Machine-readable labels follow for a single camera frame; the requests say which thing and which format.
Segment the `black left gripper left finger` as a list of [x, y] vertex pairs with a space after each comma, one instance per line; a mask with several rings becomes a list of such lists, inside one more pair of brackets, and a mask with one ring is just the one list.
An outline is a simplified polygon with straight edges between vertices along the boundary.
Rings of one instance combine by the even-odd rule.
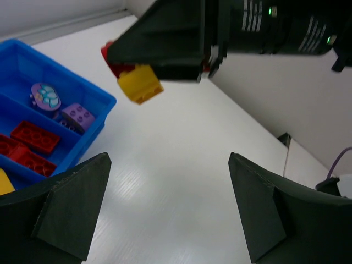
[[111, 164], [104, 152], [65, 172], [2, 195], [1, 262], [86, 261]]

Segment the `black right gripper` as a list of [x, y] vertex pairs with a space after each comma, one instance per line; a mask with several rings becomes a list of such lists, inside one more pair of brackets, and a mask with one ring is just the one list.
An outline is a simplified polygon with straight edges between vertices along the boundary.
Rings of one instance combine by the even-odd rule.
[[150, 65], [161, 80], [214, 76], [227, 56], [230, 1], [155, 1], [108, 48], [112, 63]]

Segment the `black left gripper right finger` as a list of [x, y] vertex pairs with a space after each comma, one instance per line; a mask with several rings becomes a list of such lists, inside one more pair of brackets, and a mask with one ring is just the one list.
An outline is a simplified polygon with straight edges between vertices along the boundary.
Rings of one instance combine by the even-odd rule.
[[338, 178], [312, 189], [237, 153], [228, 164], [252, 263], [351, 263], [351, 199]]

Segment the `yellow striped lego block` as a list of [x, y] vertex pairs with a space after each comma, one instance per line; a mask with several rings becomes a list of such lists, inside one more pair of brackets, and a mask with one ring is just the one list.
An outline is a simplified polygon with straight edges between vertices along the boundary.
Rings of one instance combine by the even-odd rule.
[[138, 105], [164, 91], [151, 66], [145, 64], [137, 64], [132, 71], [120, 73], [117, 83], [126, 97]]

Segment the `yellow rounded lego block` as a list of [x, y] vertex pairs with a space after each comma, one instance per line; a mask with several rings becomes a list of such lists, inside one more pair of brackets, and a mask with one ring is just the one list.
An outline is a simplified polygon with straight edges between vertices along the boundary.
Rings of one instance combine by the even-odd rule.
[[6, 172], [0, 169], [0, 195], [5, 195], [15, 191], [13, 184], [8, 178]]

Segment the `small red lego piece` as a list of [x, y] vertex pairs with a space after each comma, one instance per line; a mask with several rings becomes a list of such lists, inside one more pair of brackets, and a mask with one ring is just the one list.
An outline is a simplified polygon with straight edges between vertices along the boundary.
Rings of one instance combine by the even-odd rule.
[[105, 62], [107, 63], [108, 67], [114, 74], [114, 76], [119, 79], [121, 74], [126, 74], [135, 69], [135, 65], [130, 64], [121, 64], [121, 63], [112, 63], [108, 60], [108, 48], [113, 44], [114, 41], [108, 41], [102, 48], [101, 54], [104, 58]]

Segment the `red rectangular lego brick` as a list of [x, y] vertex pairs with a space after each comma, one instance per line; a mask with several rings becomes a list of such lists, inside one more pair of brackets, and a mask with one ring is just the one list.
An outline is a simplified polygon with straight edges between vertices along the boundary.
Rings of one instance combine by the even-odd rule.
[[33, 153], [25, 146], [9, 151], [7, 157], [46, 178], [50, 177], [57, 168], [54, 163]]

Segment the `purple lego brick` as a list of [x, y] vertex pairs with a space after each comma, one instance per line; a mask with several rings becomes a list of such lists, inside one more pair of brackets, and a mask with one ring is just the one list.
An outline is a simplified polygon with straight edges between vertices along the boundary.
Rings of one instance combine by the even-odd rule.
[[73, 103], [61, 111], [64, 127], [78, 134], [84, 134], [94, 123], [95, 116], [79, 103]]

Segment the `purple rounded lego block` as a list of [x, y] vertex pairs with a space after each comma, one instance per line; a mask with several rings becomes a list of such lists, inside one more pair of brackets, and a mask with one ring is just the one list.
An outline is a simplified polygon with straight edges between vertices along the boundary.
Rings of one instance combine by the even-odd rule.
[[61, 99], [57, 91], [53, 86], [46, 83], [33, 84], [29, 97], [31, 105], [44, 112], [53, 113], [61, 107]]

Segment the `red scalloped lego block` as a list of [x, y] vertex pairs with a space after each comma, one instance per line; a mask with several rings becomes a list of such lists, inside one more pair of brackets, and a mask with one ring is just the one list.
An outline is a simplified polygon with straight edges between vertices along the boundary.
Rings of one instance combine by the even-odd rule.
[[0, 153], [6, 157], [10, 157], [11, 154], [18, 148], [20, 145], [16, 140], [7, 137], [3, 134], [0, 135]]

